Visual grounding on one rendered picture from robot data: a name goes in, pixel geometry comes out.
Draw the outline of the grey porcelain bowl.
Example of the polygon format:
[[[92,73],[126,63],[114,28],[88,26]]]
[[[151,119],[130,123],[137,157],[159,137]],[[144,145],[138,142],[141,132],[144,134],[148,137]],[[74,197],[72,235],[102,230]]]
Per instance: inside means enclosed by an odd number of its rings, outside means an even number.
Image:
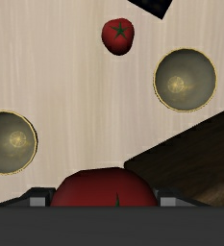
[[[177,112],[198,111],[215,94],[217,73],[212,60],[193,48],[165,54],[153,76],[155,94],[167,108]]]
[[[0,111],[0,175],[25,169],[37,152],[37,132],[24,116]]]

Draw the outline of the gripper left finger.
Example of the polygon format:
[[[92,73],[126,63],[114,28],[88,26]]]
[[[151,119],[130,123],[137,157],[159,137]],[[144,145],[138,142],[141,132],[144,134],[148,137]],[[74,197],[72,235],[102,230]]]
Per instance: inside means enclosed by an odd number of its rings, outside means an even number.
[[[54,187],[32,187],[25,195],[30,207],[49,207],[55,192]]]

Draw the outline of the brown cutting board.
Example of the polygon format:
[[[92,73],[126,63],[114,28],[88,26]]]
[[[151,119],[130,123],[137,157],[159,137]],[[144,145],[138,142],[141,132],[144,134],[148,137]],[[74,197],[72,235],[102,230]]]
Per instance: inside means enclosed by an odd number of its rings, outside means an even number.
[[[124,167],[154,188],[224,207],[224,111],[127,160]]]

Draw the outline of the red tomato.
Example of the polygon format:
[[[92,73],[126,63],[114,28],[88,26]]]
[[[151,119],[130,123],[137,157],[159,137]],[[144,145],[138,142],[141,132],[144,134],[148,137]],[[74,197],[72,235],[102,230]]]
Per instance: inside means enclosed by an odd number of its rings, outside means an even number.
[[[126,18],[116,18],[108,21],[101,33],[105,47],[116,56],[127,54],[133,44],[135,29]]]
[[[65,178],[54,193],[52,207],[154,207],[150,186],[119,167],[82,170]]]

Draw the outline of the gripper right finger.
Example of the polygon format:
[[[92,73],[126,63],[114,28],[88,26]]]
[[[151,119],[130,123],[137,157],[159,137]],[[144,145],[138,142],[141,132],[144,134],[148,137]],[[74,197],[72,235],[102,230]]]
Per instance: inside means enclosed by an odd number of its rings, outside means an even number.
[[[160,207],[185,207],[187,202],[183,200],[181,193],[174,188],[154,188],[153,193]]]

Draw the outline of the cabinet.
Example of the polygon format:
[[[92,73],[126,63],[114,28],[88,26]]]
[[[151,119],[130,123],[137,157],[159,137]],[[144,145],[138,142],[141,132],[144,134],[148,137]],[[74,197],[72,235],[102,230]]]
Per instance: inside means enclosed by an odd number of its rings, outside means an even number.
[[[137,7],[163,19],[173,0],[128,0]]]

